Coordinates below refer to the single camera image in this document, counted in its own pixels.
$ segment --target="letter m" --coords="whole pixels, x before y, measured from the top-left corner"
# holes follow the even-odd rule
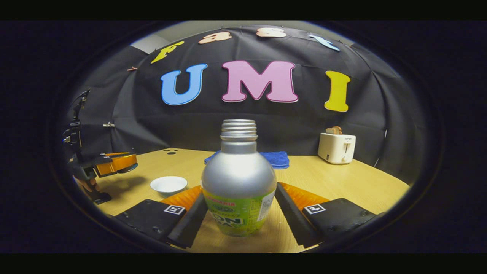
[[[271,84],[267,99],[273,102],[292,103],[298,101],[293,90],[293,63],[273,61],[259,74],[247,61],[231,61],[223,64],[228,70],[228,89],[222,96],[225,102],[240,102],[247,98],[241,90],[245,85],[254,100],[259,100],[266,87]]]

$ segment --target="wooden table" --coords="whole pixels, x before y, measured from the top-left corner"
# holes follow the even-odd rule
[[[213,153],[170,148],[137,155],[139,165],[135,170],[97,178],[101,192],[112,196],[111,201],[98,207],[115,216],[145,199],[160,201],[163,197],[149,184],[162,176],[180,176],[188,181],[188,188],[197,186],[205,168],[204,159]],[[318,156],[289,156],[289,159],[289,168],[275,170],[278,181],[329,200],[348,199],[374,214],[391,208],[409,189],[401,180],[357,160],[333,165]],[[192,253],[297,253],[306,249],[297,245],[274,199],[264,226],[253,236],[226,236],[219,232],[207,213],[193,246],[185,250]]]

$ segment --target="silver bottle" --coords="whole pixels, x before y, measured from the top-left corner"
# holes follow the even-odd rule
[[[220,138],[221,152],[207,163],[201,178],[205,201],[221,232],[249,236],[269,212],[276,175],[257,152],[254,120],[224,120]]]

